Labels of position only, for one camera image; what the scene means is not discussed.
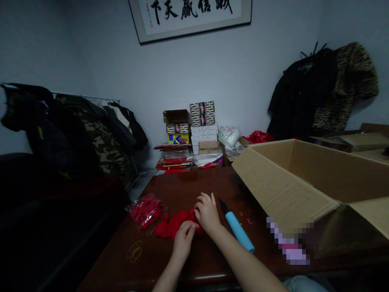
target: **person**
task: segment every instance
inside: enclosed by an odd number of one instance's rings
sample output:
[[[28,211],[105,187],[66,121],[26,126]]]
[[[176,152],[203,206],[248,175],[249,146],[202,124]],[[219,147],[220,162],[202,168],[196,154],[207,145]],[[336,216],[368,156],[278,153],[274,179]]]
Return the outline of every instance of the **person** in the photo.
[[[288,279],[285,285],[253,254],[246,250],[220,223],[214,194],[201,193],[201,202],[195,205],[195,215],[200,225],[226,258],[242,290],[245,292],[315,291],[326,290],[305,276]],[[168,265],[153,288],[153,292],[171,292],[177,287],[178,277],[190,253],[196,228],[199,225],[185,221],[175,236],[173,252]]]

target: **knife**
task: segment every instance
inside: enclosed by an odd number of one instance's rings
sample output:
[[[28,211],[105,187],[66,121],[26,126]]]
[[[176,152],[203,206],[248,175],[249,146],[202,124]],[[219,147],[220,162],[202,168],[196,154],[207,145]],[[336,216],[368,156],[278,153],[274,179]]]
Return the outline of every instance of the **knife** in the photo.
[[[255,251],[254,245],[252,245],[250,239],[248,238],[247,234],[243,230],[242,226],[240,225],[238,219],[236,219],[234,213],[230,211],[227,208],[227,205],[220,199],[219,197],[220,205],[226,214],[226,220],[228,224],[230,225],[232,232],[234,233],[236,239],[239,241],[243,247],[248,250],[249,252],[253,253]]]

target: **hanging clothes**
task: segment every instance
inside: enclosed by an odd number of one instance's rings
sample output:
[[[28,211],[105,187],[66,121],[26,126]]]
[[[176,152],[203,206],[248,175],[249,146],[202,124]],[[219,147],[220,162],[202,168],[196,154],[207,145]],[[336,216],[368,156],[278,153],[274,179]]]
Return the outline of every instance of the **hanging clothes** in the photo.
[[[313,127],[343,131],[358,99],[378,95],[378,78],[369,54],[360,43],[336,50],[338,76],[330,97],[317,108]]]
[[[268,133],[275,140],[307,139],[316,108],[325,104],[337,73],[336,55],[330,49],[293,63],[284,71],[271,98]]]
[[[129,121],[130,128],[132,130],[132,134],[133,134],[135,140],[137,141],[137,145],[136,145],[135,149],[142,150],[143,147],[147,145],[148,139],[147,139],[146,134],[143,131],[142,127],[135,119],[134,113],[132,111],[130,111],[129,109],[122,107],[121,105],[119,105],[116,102],[109,103],[109,105],[120,109],[123,116]]]
[[[103,107],[108,113],[108,121],[107,126],[112,131],[113,136],[120,144],[123,152],[128,156],[134,154],[134,147],[137,144],[134,136],[130,133],[130,131],[119,121],[116,116],[115,111],[109,107]]]
[[[49,173],[63,180],[101,176],[97,156],[82,122],[59,107],[52,93],[41,86],[9,84],[4,87],[7,111],[2,124],[26,131],[31,150]]]
[[[101,104],[101,106],[102,107],[108,106],[111,109],[113,109],[115,111],[116,118],[130,131],[131,134],[133,133],[131,130],[131,127],[130,127],[130,122],[123,116],[122,112],[120,111],[120,109],[118,107],[109,105],[105,101]]]
[[[104,175],[117,174],[123,178],[132,164],[103,122],[107,118],[105,110],[82,97],[58,94],[56,101],[61,106],[69,108],[83,122]]]

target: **leopard print jacket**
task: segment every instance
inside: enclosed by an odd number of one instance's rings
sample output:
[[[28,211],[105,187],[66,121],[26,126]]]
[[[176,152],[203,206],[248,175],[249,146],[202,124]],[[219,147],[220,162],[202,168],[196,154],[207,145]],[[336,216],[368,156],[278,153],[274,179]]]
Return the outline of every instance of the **leopard print jacket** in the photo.
[[[337,50],[338,77],[323,107],[317,108],[313,128],[343,131],[357,99],[378,95],[374,64],[360,43]]]

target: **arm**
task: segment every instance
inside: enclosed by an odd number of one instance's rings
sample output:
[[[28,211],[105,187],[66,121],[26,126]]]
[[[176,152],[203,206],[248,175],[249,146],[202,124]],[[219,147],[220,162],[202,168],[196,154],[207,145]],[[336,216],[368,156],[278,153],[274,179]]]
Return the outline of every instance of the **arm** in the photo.
[[[199,225],[192,221],[185,221],[177,231],[174,240],[173,254],[162,275],[153,288],[153,292],[173,292],[177,287],[178,277],[186,259],[189,256],[195,229]]]
[[[226,258],[243,291],[287,292],[279,279],[220,224],[214,194],[201,193],[198,199],[203,203],[196,204],[196,218]]]

